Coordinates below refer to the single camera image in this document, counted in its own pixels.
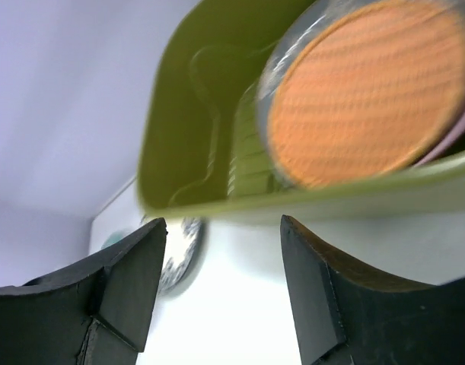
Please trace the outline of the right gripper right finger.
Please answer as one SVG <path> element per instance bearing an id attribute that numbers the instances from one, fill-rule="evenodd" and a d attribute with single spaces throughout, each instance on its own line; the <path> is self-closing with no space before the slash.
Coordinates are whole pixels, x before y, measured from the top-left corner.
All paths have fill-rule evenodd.
<path id="1" fill-rule="evenodd" d="M 393 275 L 286 215 L 280 236 L 302 363 L 465 364 L 465 278 Z"/>

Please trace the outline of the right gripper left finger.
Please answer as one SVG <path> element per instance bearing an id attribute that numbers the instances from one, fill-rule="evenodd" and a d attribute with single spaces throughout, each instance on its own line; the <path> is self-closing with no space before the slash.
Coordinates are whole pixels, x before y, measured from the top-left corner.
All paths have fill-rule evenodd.
<path id="1" fill-rule="evenodd" d="M 0 287 L 0 364 L 134 364 L 144 351 L 167 238 L 154 219 L 22 286 Z"/>

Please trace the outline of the blue white floral plate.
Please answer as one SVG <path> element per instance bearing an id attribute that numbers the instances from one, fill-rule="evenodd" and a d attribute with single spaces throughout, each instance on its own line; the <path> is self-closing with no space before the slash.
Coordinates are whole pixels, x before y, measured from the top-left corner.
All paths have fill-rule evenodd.
<path id="1" fill-rule="evenodd" d="M 193 270 L 205 239 L 206 220 L 182 217 L 166 220 L 167 236 L 158 296 L 169 294 Z"/>

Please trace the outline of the orange woven round plate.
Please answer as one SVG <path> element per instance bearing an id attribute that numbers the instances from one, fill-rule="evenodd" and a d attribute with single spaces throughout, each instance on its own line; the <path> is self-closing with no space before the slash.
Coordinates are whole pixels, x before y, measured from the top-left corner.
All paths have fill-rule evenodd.
<path id="1" fill-rule="evenodd" d="M 347 1 L 300 49 L 268 112 L 269 153 L 304 189 L 401 170 L 465 110 L 465 1 Z"/>

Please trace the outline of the pink plastic plate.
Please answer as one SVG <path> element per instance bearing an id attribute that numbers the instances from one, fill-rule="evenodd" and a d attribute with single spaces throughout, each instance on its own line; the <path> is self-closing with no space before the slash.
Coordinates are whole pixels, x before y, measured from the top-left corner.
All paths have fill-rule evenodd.
<path id="1" fill-rule="evenodd" d="M 435 158 L 442 155 L 449 147 L 451 147 L 465 133 L 465 110 L 460 118 L 454 123 L 450 131 L 431 149 L 421 160 L 414 164 L 414 167 L 421 166 L 431 162 Z"/>

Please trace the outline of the grey deer plate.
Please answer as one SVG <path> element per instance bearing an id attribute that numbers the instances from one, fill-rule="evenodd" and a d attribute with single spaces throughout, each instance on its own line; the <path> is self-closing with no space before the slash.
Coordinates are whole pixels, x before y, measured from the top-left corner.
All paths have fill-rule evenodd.
<path id="1" fill-rule="evenodd" d="M 267 125 L 276 90 L 299 52 L 334 19 L 332 1 L 315 1 L 286 30 L 275 45 L 260 75 L 256 91 L 256 126 L 269 152 Z"/>

